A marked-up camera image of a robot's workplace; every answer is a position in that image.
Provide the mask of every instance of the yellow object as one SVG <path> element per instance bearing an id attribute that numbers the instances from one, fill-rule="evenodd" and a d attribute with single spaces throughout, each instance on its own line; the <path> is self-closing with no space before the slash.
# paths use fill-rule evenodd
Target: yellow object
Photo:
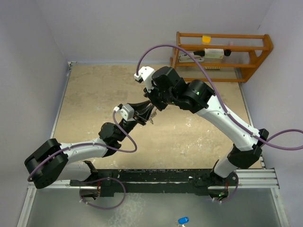
<path id="1" fill-rule="evenodd" d="M 202 36 L 202 43 L 203 44 L 209 44 L 211 39 L 212 38 L 209 35 L 204 35 L 204 36 Z"/>

